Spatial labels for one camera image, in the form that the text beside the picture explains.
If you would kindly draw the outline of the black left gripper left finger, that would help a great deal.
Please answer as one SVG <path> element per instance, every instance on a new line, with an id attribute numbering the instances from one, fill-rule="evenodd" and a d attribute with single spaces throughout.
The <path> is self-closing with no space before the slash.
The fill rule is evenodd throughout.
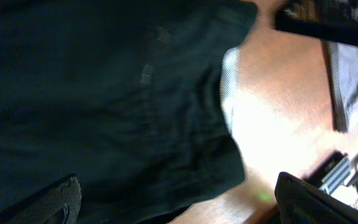
<path id="1" fill-rule="evenodd" d="M 80 208 L 80 183 L 70 174 L 0 211 L 0 224 L 75 224 Z"/>

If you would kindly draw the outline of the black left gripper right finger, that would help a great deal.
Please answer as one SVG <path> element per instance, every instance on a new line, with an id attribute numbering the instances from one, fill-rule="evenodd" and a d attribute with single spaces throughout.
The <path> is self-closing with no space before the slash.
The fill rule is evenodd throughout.
<path id="1" fill-rule="evenodd" d="M 358 224 L 358 210 L 287 172 L 278 175 L 275 198 L 283 224 Z"/>

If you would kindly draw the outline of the black shorts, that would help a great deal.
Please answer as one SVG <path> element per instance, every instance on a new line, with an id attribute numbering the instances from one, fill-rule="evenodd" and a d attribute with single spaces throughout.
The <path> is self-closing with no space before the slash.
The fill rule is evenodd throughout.
<path id="1" fill-rule="evenodd" d="M 221 108 L 249 1 L 0 1 L 0 209 L 68 175 L 81 223 L 137 223 L 245 181 Z"/>

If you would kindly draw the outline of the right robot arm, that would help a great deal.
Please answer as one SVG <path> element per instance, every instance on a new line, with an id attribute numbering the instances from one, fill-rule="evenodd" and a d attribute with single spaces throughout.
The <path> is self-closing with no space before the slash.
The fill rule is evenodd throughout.
<path id="1" fill-rule="evenodd" d="M 290 1 L 275 28 L 324 40 L 335 127 L 358 125 L 358 1 Z M 277 223 L 358 223 L 358 155 L 333 153 L 308 180 L 278 176 Z"/>

